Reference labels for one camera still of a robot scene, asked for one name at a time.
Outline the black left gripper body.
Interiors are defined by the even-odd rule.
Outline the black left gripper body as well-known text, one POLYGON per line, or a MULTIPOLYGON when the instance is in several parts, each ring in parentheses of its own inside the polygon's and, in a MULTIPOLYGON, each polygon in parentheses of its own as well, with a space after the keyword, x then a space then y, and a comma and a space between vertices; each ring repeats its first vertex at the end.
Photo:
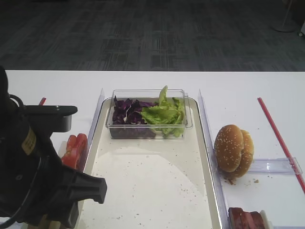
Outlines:
POLYGON ((15 222, 38 224, 41 218, 73 203, 59 185, 75 173, 65 166, 51 135, 32 127, 22 100, 8 92, 6 71, 0 71, 0 215, 1 228, 15 222))

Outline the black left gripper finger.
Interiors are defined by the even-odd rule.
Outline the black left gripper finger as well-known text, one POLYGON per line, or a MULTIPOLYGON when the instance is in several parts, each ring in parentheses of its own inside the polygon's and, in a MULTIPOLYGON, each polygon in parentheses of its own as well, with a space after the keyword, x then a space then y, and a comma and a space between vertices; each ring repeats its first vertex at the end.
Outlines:
POLYGON ((71 199, 92 199, 99 204, 105 201, 107 192, 106 180, 101 177, 93 177, 85 173, 77 172, 71 183, 71 199))

